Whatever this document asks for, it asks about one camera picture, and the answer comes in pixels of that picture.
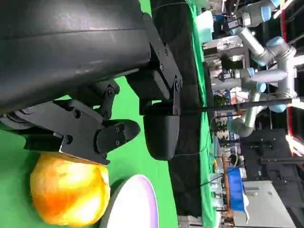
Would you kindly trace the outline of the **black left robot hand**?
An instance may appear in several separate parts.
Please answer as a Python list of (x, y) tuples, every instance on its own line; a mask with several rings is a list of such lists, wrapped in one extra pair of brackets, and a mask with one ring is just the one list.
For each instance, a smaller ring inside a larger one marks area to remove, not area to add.
[(0, 127), (26, 150), (107, 165), (141, 131), (111, 118), (121, 76), (139, 98), (149, 154), (170, 160), (182, 77), (139, 1), (1, 1)]

